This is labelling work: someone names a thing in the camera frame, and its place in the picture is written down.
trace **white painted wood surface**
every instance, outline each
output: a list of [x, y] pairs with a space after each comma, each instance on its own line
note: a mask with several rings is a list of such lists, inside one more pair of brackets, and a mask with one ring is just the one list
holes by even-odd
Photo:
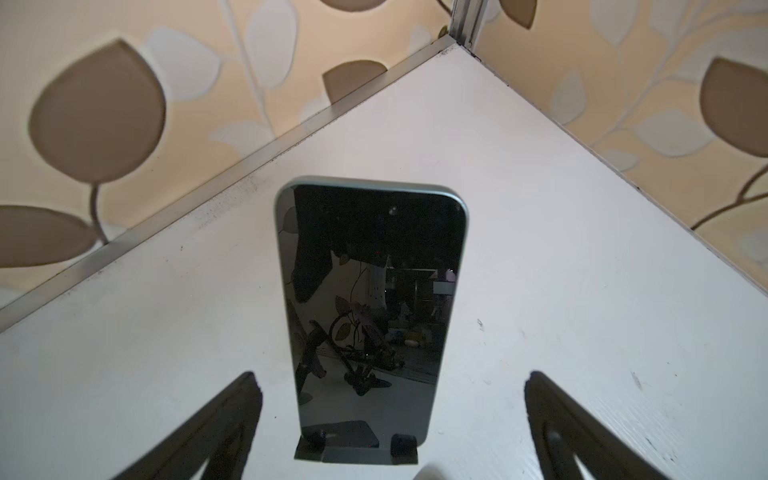
[[[300, 175], [468, 205], [418, 468], [293, 460], [273, 202]], [[453, 48], [0, 335], [0, 478], [109, 478], [248, 369], [246, 478], [540, 478], [533, 369], [673, 478], [764, 478], [766, 339], [768, 298]]]

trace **dark speck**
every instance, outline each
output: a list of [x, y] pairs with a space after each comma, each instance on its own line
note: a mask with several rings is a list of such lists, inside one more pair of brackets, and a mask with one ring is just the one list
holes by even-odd
[[630, 372], [632, 374], [632, 379], [634, 380], [635, 386], [642, 392], [643, 391], [643, 384], [640, 383], [640, 379], [637, 377], [637, 375], [634, 374], [634, 372]]

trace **wallpaper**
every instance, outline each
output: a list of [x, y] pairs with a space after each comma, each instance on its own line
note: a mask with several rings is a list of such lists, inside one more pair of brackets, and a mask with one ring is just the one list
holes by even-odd
[[0, 2], [0, 306], [444, 35], [451, 5]]
[[474, 53], [768, 288], [768, 0], [488, 0]]

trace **leaf stem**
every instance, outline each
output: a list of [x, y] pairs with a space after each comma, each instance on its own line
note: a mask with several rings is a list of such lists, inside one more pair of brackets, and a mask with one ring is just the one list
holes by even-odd
[[446, 6], [445, 6], [445, 3], [443, 3], [443, 2], [440, 2], [440, 0], [435, 0], [435, 1], [437, 2], [437, 4], [438, 4], [438, 5], [440, 5], [440, 7], [441, 7], [443, 10], [445, 10], [445, 13], [447, 13], [448, 15], [450, 15], [450, 14], [451, 14], [451, 9], [450, 9], [450, 8], [448, 8], [448, 7], [446, 7]]
[[624, 111], [624, 114], [622, 114], [618, 120], [614, 123], [614, 126], [611, 128], [608, 128], [606, 131], [604, 131], [602, 134], [600, 134], [594, 141], [592, 141], [589, 144], [590, 148], [594, 148], [597, 144], [605, 140], [605, 138], [613, 134], [621, 129], [622, 124], [629, 118], [630, 115], [634, 112], [634, 109], [637, 108], [640, 103], [645, 100], [647, 95], [650, 93], [650, 91], [658, 84], [660, 84], [662, 81], [668, 79], [669, 77], [664, 77], [662, 79], [657, 79], [661, 71], [664, 69], [665, 66], [667, 66], [667, 62], [672, 58], [672, 55], [674, 55], [674, 52], [677, 50], [677, 46], [680, 44], [680, 40], [687, 37], [696, 27], [691, 28], [691, 24], [694, 22], [696, 17], [699, 16], [701, 11], [703, 10], [703, 7], [706, 6], [706, 2], [700, 2], [699, 5], [696, 6], [696, 9], [690, 14], [690, 17], [685, 21], [685, 25], [683, 26], [683, 31], [676, 36], [675, 38], [672, 38], [669, 42], [669, 45], [667, 45], [667, 51], [664, 52], [664, 56], [659, 61], [658, 65], [656, 65], [656, 68], [654, 69], [654, 73], [650, 75], [650, 78], [648, 79], [648, 83], [645, 85], [645, 88], [642, 92], [635, 98], [635, 100], [627, 107], [627, 110]]
[[750, 177], [749, 180], [746, 181], [743, 187], [741, 187], [741, 190], [739, 191], [739, 194], [736, 195], [736, 200], [744, 200], [744, 197], [746, 197], [746, 192], [752, 188], [752, 186], [757, 182], [760, 177], [762, 177], [764, 174], [768, 173], [768, 164], [766, 164], [765, 167], [759, 169], [755, 174]]
[[704, 20], [703, 22], [701, 22], [699, 25], [694, 25], [691, 30], [686, 32], [685, 35], [688, 36], [688, 35], [694, 33], [696, 30], [704, 28], [704, 27], [706, 27], [708, 25], [712, 25], [715, 22], [719, 22], [720, 20], [723, 20], [724, 18], [728, 18], [731, 15], [735, 15], [735, 14], [736, 14], [735, 10], [726, 10], [725, 12], [721, 12], [721, 13], [719, 13], [717, 15], [713, 15], [713, 16], [709, 17], [707, 20]]
[[92, 184], [91, 185], [91, 199], [90, 199], [90, 206], [91, 206], [91, 221], [93, 222], [93, 229], [96, 232], [96, 234], [99, 237], [99, 240], [106, 245], [109, 243], [109, 239], [107, 238], [107, 235], [104, 233], [104, 229], [101, 228], [101, 221], [98, 219], [98, 188], [99, 184]]
[[697, 221], [696, 223], [694, 223], [690, 227], [690, 229], [691, 230], [696, 230], [698, 227], [701, 227], [706, 222], [712, 220], [713, 218], [719, 217], [720, 215], [722, 215], [722, 214], [724, 214], [726, 212], [729, 212], [729, 211], [733, 210], [736, 207], [741, 207], [742, 205], [752, 204], [752, 203], [757, 202], [758, 200], [762, 200], [764, 198], [768, 198], [768, 192], [766, 192], [764, 194], [760, 194], [760, 195], [755, 195], [754, 197], [751, 197], [751, 198], [742, 199], [742, 200], [736, 200], [731, 205], [726, 205], [723, 208], [719, 208], [719, 209], [715, 210], [714, 212], [712, 212], [711, 214], [707, 215], [706, 217], [702, 218], [701, 220]]
[[240, 55], [240, 61], [243, 62], [243, 68], [245, 69], [245, 76], [248, 80], [248, 86], [250, 87], [250, 93], [253, 95], [253, 99], [256, 101], [256, 105], [259, 108], [259, 115], [261, 115], [264, 123], [272, 130], [272, 121], [266, 115], [266, 108], [264, 107], [263, 89], [259, 85], [258, 80], [253, 73], [253, 66], [248, 59], [248, 53], [246, 52], [245, 44], [242, 37], [240, 37], [240, 30], [237, 28], [237, 22], [235, 21], [235, 15], [232, 12], [232, 7], [228, 0], [219, 0], [219, 6], [224, 13], [224, 19], [227, 21], [232, 37], [237, 46], [237, 53]]

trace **phone screen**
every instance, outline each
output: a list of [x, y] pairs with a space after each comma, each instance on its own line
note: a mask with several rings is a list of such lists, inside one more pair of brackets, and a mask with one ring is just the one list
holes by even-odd
[[298, 180], [276, 202], [297, 458], [386, 463], [429, 427], [467, 216], [439, 187]]

